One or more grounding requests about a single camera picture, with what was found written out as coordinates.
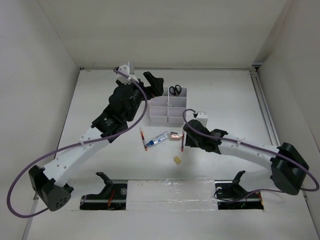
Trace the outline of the red pen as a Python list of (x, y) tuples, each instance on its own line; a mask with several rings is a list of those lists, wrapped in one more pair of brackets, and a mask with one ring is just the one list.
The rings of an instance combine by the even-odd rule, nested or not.
[(185, 132), (183, 131), (181, 136), (181, 147), (180, 147), (181, 152), (184, 151), (184, 146), (185, 146)]
[(141, 136), (141, 139), (142, 139), (144, 150), (148, 151), (148, 147), (147, 147), (147, 144), (146, 144), (146, 140), (145, 140), (145, 136), (144, 136), (142, 127), (139, 127), (139, 132), (140, 132), (140, 136)]

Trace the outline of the black handled scissors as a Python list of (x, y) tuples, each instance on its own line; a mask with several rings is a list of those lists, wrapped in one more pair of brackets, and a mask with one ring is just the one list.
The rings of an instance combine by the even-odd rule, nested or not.
[(179, 84), (172, 85), (169, 87), (169, 93), (173, 96), (179, 96), (182, 92), (182, 87)]

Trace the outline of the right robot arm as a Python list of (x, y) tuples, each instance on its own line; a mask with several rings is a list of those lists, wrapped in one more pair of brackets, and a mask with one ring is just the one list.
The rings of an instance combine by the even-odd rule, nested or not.
[(207, 153), (232, 156), (262, 167), (260, 171), (240, 170), (228, 188), (237, 197), (267, 189), (270, 185), (281, 193), (297, 195), (309, 171), (309, 165), (290, 143), (280, 146), (256, 146), (225, 130), (208, 130), (199, 120), (183, 126), (186, 145)]

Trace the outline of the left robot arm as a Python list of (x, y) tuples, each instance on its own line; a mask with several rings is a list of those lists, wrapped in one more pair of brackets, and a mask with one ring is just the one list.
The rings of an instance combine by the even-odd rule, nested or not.
[(109, 104), (79, 142), (44, 166), (35, 165), (28, 171), (33, 189), (51, 212), (59, 210), (71, 199), (74, 188), (68, 180), (78, 168), (129, 130), (128, 122), (134, 120), (142, 102), (164, 93), (164, 79), (149, 71), (143, 73), (149, 86), (136, 78), (126, 65), (115, 68), (114, 72), (117, 87), (108, 99)]

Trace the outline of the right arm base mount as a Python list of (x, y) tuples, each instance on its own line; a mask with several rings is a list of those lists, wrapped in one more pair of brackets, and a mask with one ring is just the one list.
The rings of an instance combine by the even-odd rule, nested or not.
[(213, 197), (217, 200), (218, 210), (264, 210), (260, 192), (245, 197), (247, 192), (239, 185), (244, 170), (238, 172), (233, 180), (218, 180), (215, 182)]

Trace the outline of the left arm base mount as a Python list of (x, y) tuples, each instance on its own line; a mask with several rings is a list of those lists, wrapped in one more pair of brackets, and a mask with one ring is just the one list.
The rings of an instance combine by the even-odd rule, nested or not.
[(97, 194), (81, 197), (79, 209), (83, 211), (125, 211), (127, 204), (128, 181), (111, 180), (105, 173), (97, 172), (104, 187)]

